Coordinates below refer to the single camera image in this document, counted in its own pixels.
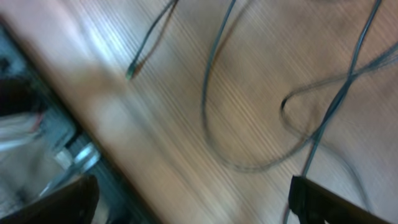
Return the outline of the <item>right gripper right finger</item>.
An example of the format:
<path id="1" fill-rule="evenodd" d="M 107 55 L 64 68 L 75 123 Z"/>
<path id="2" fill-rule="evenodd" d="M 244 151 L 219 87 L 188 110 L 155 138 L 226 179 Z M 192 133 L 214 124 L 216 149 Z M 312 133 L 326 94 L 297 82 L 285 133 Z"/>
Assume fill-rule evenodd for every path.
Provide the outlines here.
<path id="1" fill-rule="evenodd" d="M 301 176 L 292 177 L 288 202 L 301 224 L 388 224 Z"/>

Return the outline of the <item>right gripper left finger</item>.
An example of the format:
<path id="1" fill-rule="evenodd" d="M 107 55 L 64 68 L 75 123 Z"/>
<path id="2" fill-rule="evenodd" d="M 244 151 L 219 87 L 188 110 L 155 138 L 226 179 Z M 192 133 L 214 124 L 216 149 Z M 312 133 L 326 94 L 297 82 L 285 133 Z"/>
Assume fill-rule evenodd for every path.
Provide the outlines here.
<path id="1" fill-rule="evenodd" d="M 1 224 L 91 223 L 100 198 L 95 176 L 84 176 L 1 219 Z"/>

